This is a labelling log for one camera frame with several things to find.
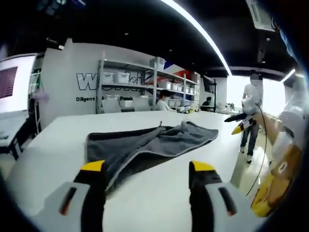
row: jeans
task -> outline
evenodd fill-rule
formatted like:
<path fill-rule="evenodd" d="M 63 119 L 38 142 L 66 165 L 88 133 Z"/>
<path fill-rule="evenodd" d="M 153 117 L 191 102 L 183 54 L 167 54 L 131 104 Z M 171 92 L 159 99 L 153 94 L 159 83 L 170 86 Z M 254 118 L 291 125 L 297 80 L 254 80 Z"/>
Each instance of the jeans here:
<path fill-rule="evenodd" d="M 255 147 L 255 142 L 256 142 L 257 134 L 259 132 L 259 125 L 255 124 L 253 126 L 249 126 L 248 128 L 246 128 L 242 132 L 242 139 L 241 139 L 240 147 L 246 146 L 249 132 L 250 132 L 250 140 L 249 140 L 249 146 L 248 146 L 248 153 L 247 153 L 247 155 L 253 156 L 253 150 L 254 150 L 254 147 Z"/>

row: gray towel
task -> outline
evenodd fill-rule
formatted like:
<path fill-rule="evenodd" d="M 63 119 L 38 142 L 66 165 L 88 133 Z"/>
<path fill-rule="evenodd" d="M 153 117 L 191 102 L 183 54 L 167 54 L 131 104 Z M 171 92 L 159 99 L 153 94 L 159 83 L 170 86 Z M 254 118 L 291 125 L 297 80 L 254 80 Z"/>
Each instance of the gray towel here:
<path fill-rule="evenodd" d="M 176 127 L 93 133 L 87 137 L 86 159 L 105 160 L 109 190 L 138 171 L 206 145 L 218 132 L 183 121 Z"/>

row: chair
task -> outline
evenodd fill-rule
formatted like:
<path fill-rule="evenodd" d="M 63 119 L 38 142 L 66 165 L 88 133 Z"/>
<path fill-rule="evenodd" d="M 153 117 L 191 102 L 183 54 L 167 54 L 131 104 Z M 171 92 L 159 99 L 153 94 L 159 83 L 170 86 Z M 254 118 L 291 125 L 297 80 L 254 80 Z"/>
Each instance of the chair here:
<path fill-rule="evenodd" d="M 148 98 L 137 97 L 133 98 L 134 111 L 150 111 Z"/>
<path fill-rule="evenodd" d="M 109 98 L 102 100 L 102 108 L 104 113 L 121 113 L 121 108 L 117 98 Z"/>

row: computer monitor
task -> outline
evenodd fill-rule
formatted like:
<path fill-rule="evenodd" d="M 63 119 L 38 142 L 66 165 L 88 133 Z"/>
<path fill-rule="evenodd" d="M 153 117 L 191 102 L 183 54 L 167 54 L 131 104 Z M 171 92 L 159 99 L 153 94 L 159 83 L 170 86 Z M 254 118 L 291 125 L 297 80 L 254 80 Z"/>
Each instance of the computer monitor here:
<path fill-rule="evenodd" d="M 0 98 L 6 98 L 13 95 L 16 71 L 17 67 L 0 71 Z"/>
<path fill-rule="evenodd" d="M 28 115 L 29 83 L 36 54 L 8 57 L 0 61 L 0 117 L 11 112 Z"/>

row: window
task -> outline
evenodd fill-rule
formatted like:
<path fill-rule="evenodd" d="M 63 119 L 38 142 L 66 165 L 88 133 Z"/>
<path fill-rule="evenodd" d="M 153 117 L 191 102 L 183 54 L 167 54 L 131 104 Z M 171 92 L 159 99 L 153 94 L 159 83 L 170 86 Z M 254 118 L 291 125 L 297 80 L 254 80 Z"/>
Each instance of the window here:
<path fill-rule="evenodd" d="M 285 107 L 285 88 L 279 81 L 263 79 L 263 111 L 278 116 Z"/>
<path fill-rule="evenodd" d="M 0 98 L 13 95 L 14 80 L 17 67 L 0 71 Z"/>
<path fill-rule="evenodd" d="M 226 103 L 233 103 L 235 108 L 241 108 L 241 100 L 246 84 L 250 83 L 246 76 L 229 76 L 227 78 Z M 285 107 L 285 88 L 283 83 L 263 79 L 263 111 L 278 116 Z"/>
<path fill-rule="evenodd" d="M 226 103 L 233 103 L 235 108 L 241 109 L 241 100 L 246 84 L 250 83 L 247 76 L 228 76 Z"/>

